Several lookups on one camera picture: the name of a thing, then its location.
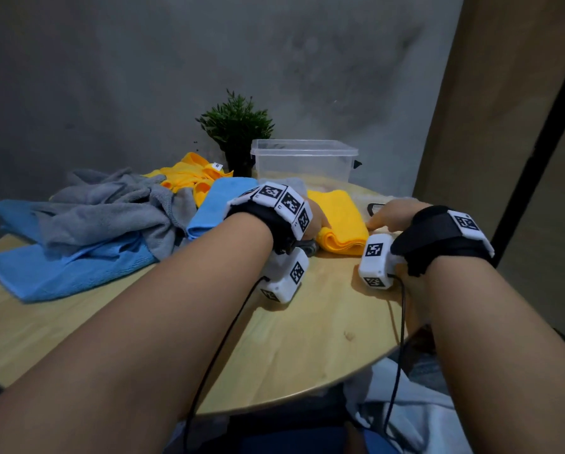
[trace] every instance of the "hand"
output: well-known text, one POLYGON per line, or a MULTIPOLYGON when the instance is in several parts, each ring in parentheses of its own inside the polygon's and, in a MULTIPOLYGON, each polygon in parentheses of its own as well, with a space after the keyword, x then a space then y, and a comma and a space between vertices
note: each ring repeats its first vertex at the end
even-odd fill
POLYGON ((404 231, 410 226, 415 213, 430 205, 417 199, 393 199, 367 221, 367 228, 375 230, 387 226, 390 232, 404 231))
POLYGON ((316 202, 307 197, 305 198, 305 200, 308 202, 309 208, 312 210, 312 215, 314 215, 314 218, 312 218, 312 221, 309 222, 308 229, 306 229, 303 233, 302 240, 310 240, 316 238, 316 236, 320 232, 320 229, 324 227, 330 228, 331 224, 328 222, 326 215, 316 202))

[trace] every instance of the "green plant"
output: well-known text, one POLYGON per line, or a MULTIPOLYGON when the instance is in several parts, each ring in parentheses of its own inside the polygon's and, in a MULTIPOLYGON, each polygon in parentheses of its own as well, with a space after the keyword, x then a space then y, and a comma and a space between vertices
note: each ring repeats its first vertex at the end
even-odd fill
POLYGON ((267 110, 253 111, 253 98, 228 92, 228 101, 214 106, 196 121, 225 153, 249 152, 251 141, 270 138, 274 125, 267 110))

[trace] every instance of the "wire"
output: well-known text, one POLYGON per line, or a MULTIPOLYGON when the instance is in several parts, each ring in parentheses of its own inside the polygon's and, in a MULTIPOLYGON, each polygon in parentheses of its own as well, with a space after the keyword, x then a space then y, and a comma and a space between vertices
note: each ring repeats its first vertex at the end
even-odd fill
POLYGON ((209 366, 207 367, 207 370, 205 371, 205 373, 203 375, 203 380, 201 381, 200 385, 198 386, 198 390, 196 390, 196 395, 194 396, 194 400, 192 400, 192 405, 190 406, 190 411, 188 412, 188 419, 185 420, 184 453, 188 452, 188 436, 190 434, 190 426, 192 425, 192 421, 194 420, 194 417, 196 416, 196 407, 198 406, 198 399, 200 398, 201 393, 203 392, 203 388, 205 386, 205 383, 207 382, 207 378, 211 374, 211 369, 213 368, 213 365, 215 364, 215 361, 217 360, 219 353, 224 348, 224 344, 226 343, 228 336, 230 336, 230 332, 232 331, 232 328, 236 324, 236 321, 240 317, 242 309, 244 309, 245 305, 247 304, 248 298, 251 297, 251 295, 255 291, 255 288, 257 287, 257 284, 259 282, 261 282, 262 280, 268 280, 268 278, 265 275, 263 277, 260 277, 253 284, 253 287, 251 287, 251 289, 249 290, 246 299, 242 302, 241 308, 239 309, 238 313, 234 317, 234 320, 232 320, 232 323, 230 323, 230 327, 226 331, 226 334, 224 335, 224 339, 222 339, 221 342, 219 343, 219 347, 217 348, 217 351, 215 351, 215 355, 213 355, 213 358, 211 359, 211 363, 209 363, 209 366))
POLYGON ((396 394, 398 393, 398 384, 400 383, 400 364, 402 363, 402 352, 404 351, 404 318, 406 313, 407 304, 407 294, 404 286, 404 282, 400 277, 394 274, 388 274, 400 283, 400 290, 402 292, 402 314, 400 316, 400 348, 398 349, 398 369, 396 370, 396 380, 394 381, 394 389, 392 390, 392 397, 390 398, 390 406, 388 407, 388 412, 385 415, 383 434, 387 436, 388 423, 390 422, 390 415, 392 414, 392 408, 394 407, 394 402, 396 400, 396 394))

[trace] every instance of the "potted plant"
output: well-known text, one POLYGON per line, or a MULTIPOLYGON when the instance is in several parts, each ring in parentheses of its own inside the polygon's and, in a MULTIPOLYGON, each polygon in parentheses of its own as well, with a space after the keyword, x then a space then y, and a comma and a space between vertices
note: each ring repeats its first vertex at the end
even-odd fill
POLYGON ((228 101, 214 106, 196 121, 226 155, 228 168, 235 177, 250 177, 255 164, 251 158, 251 142, 256 138, 270 138, 272 120, 267 110, 253 110, 253 98, 228 92, 228 101))

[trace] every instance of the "container lid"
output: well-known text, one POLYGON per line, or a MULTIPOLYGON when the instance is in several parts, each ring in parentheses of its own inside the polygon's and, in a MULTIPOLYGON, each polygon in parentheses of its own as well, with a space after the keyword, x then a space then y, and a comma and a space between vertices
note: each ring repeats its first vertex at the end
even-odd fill
POLYGON ((256 156, 358 156, 358 149, 338 140, 257 139, 251 144, 256 156))

